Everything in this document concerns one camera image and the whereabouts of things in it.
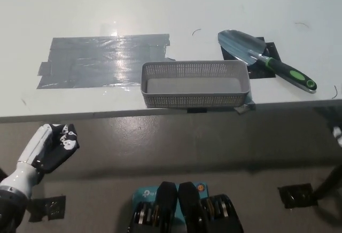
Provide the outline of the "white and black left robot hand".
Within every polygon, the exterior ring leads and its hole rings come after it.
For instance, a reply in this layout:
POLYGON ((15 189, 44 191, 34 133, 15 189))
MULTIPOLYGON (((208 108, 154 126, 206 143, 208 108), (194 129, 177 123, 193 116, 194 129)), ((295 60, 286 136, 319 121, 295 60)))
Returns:
POLYGON ((80 147, 73 124, 44 124, 21 153, 15 171, 1 181, 1 190, 29 199, 33 187, 52 173, 80 147))

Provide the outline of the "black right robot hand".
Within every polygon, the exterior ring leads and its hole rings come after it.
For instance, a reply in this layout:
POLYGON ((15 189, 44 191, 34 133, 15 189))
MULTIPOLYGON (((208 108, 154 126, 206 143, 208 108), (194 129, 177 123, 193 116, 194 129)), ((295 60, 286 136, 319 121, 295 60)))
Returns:
POLYGON ((332 134, 334 138, 336 139, 339 146, 342 146, 342 130, 338 126, 334 126, 332 129, 332 134))

